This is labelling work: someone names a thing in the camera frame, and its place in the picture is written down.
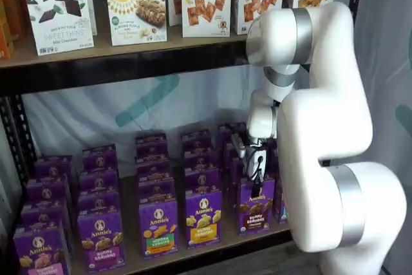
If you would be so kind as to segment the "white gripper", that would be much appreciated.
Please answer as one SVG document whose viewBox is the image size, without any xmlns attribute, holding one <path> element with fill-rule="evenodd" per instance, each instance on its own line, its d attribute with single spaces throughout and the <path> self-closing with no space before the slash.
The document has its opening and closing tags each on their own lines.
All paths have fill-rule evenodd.
<svg viewBox="0 0 412 275">
<path fill-rule="evenodd" d="M 244 175 L 254 185 L 251 198 L 264 198 L 263 183 L 270 167 L 271 152 L 274 150 L 274 139 L 257 139 L 255 144 L 245 146 Z"/>
</svg>

